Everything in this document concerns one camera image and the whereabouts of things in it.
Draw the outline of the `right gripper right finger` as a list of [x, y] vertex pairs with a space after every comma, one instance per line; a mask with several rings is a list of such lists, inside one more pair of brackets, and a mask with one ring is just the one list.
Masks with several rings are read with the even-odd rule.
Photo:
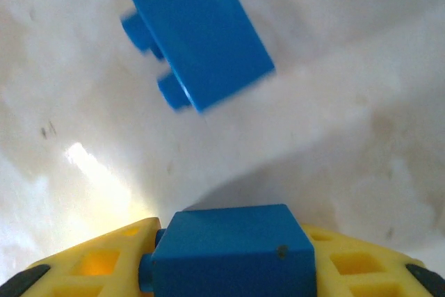
[[314, 225], [302, 228], [315, 250], [318, 296], [444, 295], [444, 278], [420, 260]]

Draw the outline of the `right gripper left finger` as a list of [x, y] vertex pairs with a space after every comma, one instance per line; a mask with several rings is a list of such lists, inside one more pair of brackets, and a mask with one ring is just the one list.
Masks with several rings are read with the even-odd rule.
[[153, 296], [140, 289], [138, 274], [160, 229], [158, 218], [145, 218], [41, 259], [3, 283], [1, 295]]

